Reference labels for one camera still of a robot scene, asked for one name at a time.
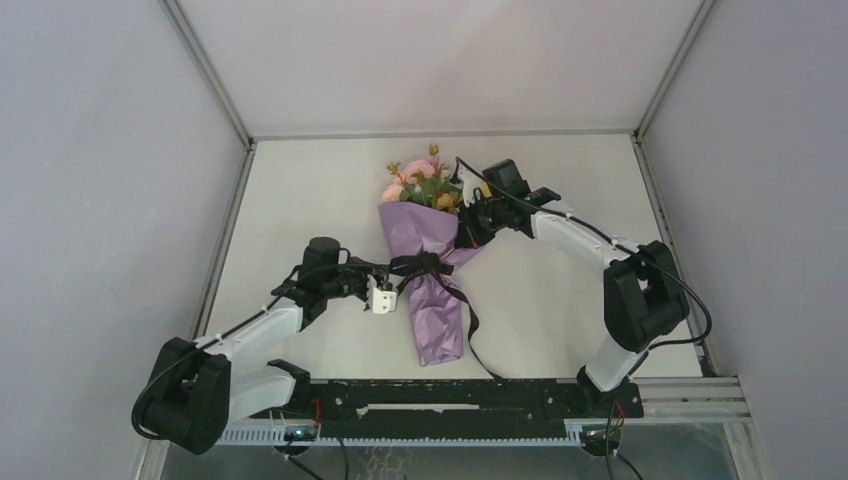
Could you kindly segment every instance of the white ceiling panel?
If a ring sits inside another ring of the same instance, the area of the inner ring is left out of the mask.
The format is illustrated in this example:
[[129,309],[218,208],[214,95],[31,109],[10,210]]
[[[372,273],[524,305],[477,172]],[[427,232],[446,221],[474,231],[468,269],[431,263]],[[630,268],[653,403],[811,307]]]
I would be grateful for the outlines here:
[[253,135],[633,128],[698,0],[183,0]]

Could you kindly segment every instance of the purple wrapping paper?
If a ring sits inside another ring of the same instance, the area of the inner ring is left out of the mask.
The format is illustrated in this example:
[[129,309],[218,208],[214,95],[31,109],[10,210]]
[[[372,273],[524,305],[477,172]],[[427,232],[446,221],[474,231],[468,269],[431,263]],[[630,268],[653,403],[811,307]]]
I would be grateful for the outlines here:
[[[438,253],[442,263],[454,271],[477,254],[478,249],[453,249],[459,221],[456,215],[433,210],[412,202],[390,202],[378,207],[383,235],[392,258]],[[459,288],[451,277],[445,284]],[[458,360],[462,357],[462,304],[430,275],[413,279],[409,292],[409,321],[422,367]]]

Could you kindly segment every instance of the black cable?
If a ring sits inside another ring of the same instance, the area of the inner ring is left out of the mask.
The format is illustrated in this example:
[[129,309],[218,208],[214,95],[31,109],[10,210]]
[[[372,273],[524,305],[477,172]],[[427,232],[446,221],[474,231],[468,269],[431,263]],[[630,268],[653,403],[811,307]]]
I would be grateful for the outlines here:
[[[292,269],[291,273],[289,273],[288,277],[286,277],[286,280],[290,280],[292,277],[294,277],[294,274],[297,273],[298,269],[299,269],[299,267],[294,267]],[[277,302],[279,302],[281,298],[283,298],[283,296],[278,295],[276,298],[274,298],[274,300],[271,301],[271,303],[266,307],[265,310],[260,310],[260,311],[256,312],[255,314],[253,314],[252,316],[250,316],[249,318],[247,318],[243,322],[239,323],[235,327],[227,330],[226,332],[221,334],[221,338],[224,339],[224,338],[229,337],[233,333],[239,331],[240,329],[244,328],[245,326],[247,326],[251,322],[255,321],[257,318],[261,317],[262,315],[265,315],[267,313],[267,310],[270,310],[271,308],[273,308],[274,305],[276,305]],[[218,339],[212,340],[212,341],[196,348],[195,350],[192,350],[191,352],[187,353],[186,355],[175,360],[174,363],[172,363],[172,364],[168,365],[167,367],[165,367],[164,369],[162,369],[162,371],[159,372],[155,377],[153,377],[153,379],[151,379],[149,382],[147,382],[147,385],[145,385],[144,388],[141,390],[141,393],[138,394],[138,397],[136,398],[135,403],[133,404],[132,412],[130,413],[130,423],[132,424],[133,430],[135,430],[135,432],[137,434],[141,435],[142,437],[144,437],[148,440],[162,440],[162,437],[160,435],[147,432],[143,428],[141,428],[140,417],[141,417],[141,414],[142,414],[142,405],[141,405],[142,399],[147,396],[147,393],[150,391],[151,388],[153,388],[153,385],[155,385],[156,382],[158,382],[162,377],[164,377],[166,373],[170,372],[171,370],[176,368],[179,364],[185,362],[186,360],[190,359],[191,357],[193,357],[195,355],[200,354],[200,352],[205,351],[207,348],[211,347],[212,345],[215,345],[216,343],[218,343]]]
[[505,192],[503,189],[501,189],[497,185],[490,183],[489,180],[486,177],[484,177],[481,173],[474,170],[473,168],[471,168],[470,165],[465,163],[465,160],[463,160],[459,157],[456,157],[456,162],[458,164],[462,165],[463,167],[465,167],[465,169],[468,170],[469,172],[471,172],[475,177],[486,182],[489,185],[489,188],[495,190],[496,192],[500,193],[501,195],[505,196],[506,198],[509,198],[513,202],[520,203],[521,205],[524,205],[525,207],[528,207],[532,210],[536,210],[537,212],[543,212],[543,213],[547,213],[547,214],[550,214],[550,215],[556,215],[558,217],[562,217],[566,220],[572,221],[572,222],[592,231],[593,233],[598,235],[601,239],[603,239],[605,242],[612,245],[613,248],[621,250],[622,252],[627,253],[627,254],[637,258],[642,263],[650,266],[651,268],[655,268],[658,272],[662,273],[663,275],[665,275],[666,277],[670,278],[672,281],[674,281],[675,283],[680,285],[680,287],[683,288],[683,290],[686,291],[686,293],[689,294],[690,297],[692,297],[692,300],[694,300],[695,303],[698,304],[698,307],[701,309],[701,311],[704,312],[704,323],[706,323],[706,328],[704,328],[704,332],[702,334],[700,334],[696,337],[687,338],[685,340],[665,340],[665,341],[662,341],[662,342],[657,342],[657,343],[649,346],[648,350],[653,350],[657,347],[663,347],[663,346],[666,346],[666,345],[688,345],[688,344],[698,343],[698,342],[704,340],[705,338],[707,338],[707,336],[709,336],[710,332],[712,332],[713,317],[712,317],[712,315],[710,315],[710,310],[707,308],[707,305],[704,303],[703,300],[701,300],[701,297],[699,297],[698,294],[696,294],[695,291],[692,290],[692,287],[687,285],[686,282],[684,282],[683,280],[679,279],[677,277],[677,275],[672,275],[671,272],[660,267],[659,265],[657,265],[656,263],[654,263],[650,259],[644,257],[643,255],[638,254],[636,252],[633,252],[630,249],[625,248],[625,247],[621,246],[620,244],[613,242],[612,237],[610,237],[609,235],[607,235],[606,233],[604,233],[603,231],[601,231],[599,228],[592,225],[591,223],[586,222],[585,220],[581,220],[581,219],[579,219],[579,218],[577,218],[573,215],[566,215],[563,212],[558,212],[556,210],[551,210],[551,209],[544,208],[544,207],[537,207],[537,206],[535,206],[531,203],[525,202],[524,200]]
[[312,277],[313,275],[317,275],[319,273],[325,273],[325,272],[328,272],[328,271],[331,271],[331,270],[344,270],[344,269],[347,269],[347,268],[353,268],[353,269],[366,268],[366,269],[369,269],[369,270],[380,270],[381,272],[385,273],[387,276],[389,274],[389,266],[388,265],[380,265],[380,264],[368,263],[368,262],[365,262],[365,263],[339,263],[339,264],[336,264],[336,265],[324,265],[322,267],[313,268],[312,270],[306,272],[303,276],[298,276],[297,281],[299,283],[299,282],[302,282],[303,280],[306,280],[307,278]]
[[644,478],[642,478],[642,474],[639,473],[639,470],[636,470],[636,467],[634,467],[633,464],[630,463],[630,460],[624,458],[624,455],[616,453],[615,456],[621,459],[621,461],[624,462],[625,465],[630,467],[630,470],[633,470],[633,473],[636,474],[636,478],[638,478],[639,480],[645,480]]
[[710,335],[710,332],[712,332],[712,330],[713,330],[713,317],[710,314],[710,309],[707,308],[707,305],[704,303],[703,300],[701,300],[701,297],[699,297],[698,294],[695,293],[694,290],[692,290],[692,287],[687,285],[686,282],[677,278],[677,275],[672,275],[671,272],[665,270],[664,268],[660,267],[656,263],[652,262],[650,259],[646,258],[644,255],[641,255],[637,252],[634,252],[634,251],[632,251],[632,250],[630,250],[626,247],[622,247],[621,245],[617,245],[616,248],[618,248],[619,250],[621,250],[622,252],[624,252],[628,255],[633,256],[634,258],[636,258],[639,261],[641,261],[642,263],[650,266],[651,268],[655,268],[657,271],[659,271],[660,273],[662,273],[666,277],[674,280],[674,282],[676,282],[678,285],[680,285],[683,288],[683,290],[685,290],[686,293],[688,293],[689,296],[692,297],[692,300],[694,300],[695,303],[698,304],[698,307],[701,309],[701,311],[704,312],[704,323],[706,323],[707,326],[706,326],[706,328],[704,328],[703,333],[701,333],[700,335],[698,335],[696,337],[687,338],[687,339],[684,339],[684,340],[665,340],[665,341],[662,341],[662,342],[657,342],[657,343],[648,347],[649,351],[654,350],[655,348],[663,347],[663,346],[667,346],[667,345],[688,345],[690,343],[698,343],[700,341],[703,341],[705,338],[707,338]]
[[312,420],[313,422],[320,424],[322,428],[326,428],[327,430],[329,430],[330,433],[332,433],[333,436],[336,437],[336,440],[339,441],[339,447],[341,447],[341,449],[342,449],[342,457],[344,457],[344,462],[345,462],[344,480],[348,480],[348,477],[350,476],[350,459],[347,456],[347,447],[345,447],[344,441],[342,440],[342,437],[341,437],[341,435],[338,434],[338,432],[336,432],[335,430],[330,428],[329,425],[327,425],[326,423],[324,423],[322,420],[320,420],[318,418],[310,417],[309,415],[304,415],[304,414],[298,413],[298,412],[293,412],[291,410],[284,410],[282,408],[275,408],[274,410],[277,410],[278,412],[285,413],[287,415],[297,415],[298,417],[305,418],[307,420]]
[[297,467],[297,468],[299,468],[299,469],[303,470],[303,471],[304,471],[307,475],[309,475],[310,477],[314,478],[315,480],[324,480],[323,478],[321,478],[320,476],[318,476],[318,474],[317,474],[317,473],[313,472],[313,471],[312,471],[309,467],[307,467],[306,465],[304,465],[304,464],[300,463],[300,461],[298,461],[298,459],[296,459],[296,458],[292,457],[291,455],[287,456],[287,457],[286,457],[286,460],[287,460],[287,461],[289,461],[289,462],[291,462],[291,463],[292,463],[292,465],[294,465],[295,467]]

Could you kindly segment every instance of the pink rose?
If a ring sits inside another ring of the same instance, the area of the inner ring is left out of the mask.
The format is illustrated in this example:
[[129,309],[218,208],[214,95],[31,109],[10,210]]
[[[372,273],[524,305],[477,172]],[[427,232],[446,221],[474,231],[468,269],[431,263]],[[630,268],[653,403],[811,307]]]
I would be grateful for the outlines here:
[[389,185],[386,188],[386,191],[383,192],[383,201],[384,202],[397,202],[400,200],[400,193],[403,191],[403,187],[397,184]]
[[436,176],[436,168],[433,167],[433,165],[431,165],[426,159],[422,158],[415,160],[414,162],[410,162],[403,171],[403,175],[406,177],[406,181],[408,183],[418,182],[418,179],[413,177],[416,173],[423,174],[424,178],[433,178]]

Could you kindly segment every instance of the black metal base plate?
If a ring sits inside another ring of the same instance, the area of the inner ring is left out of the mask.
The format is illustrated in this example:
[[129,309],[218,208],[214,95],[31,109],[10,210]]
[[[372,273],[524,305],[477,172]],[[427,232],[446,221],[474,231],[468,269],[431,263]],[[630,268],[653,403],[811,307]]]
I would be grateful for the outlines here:
[[[573,380],[556,379],[312,380],[305,397],[309,404],[285,409],[315,416],[317,399],[322,422],[342,437],[363,439],[561,438],[564,419],[606,419],[612,406],[593,404]],[[644,416],[635,384],[616,398],[628,418]]]

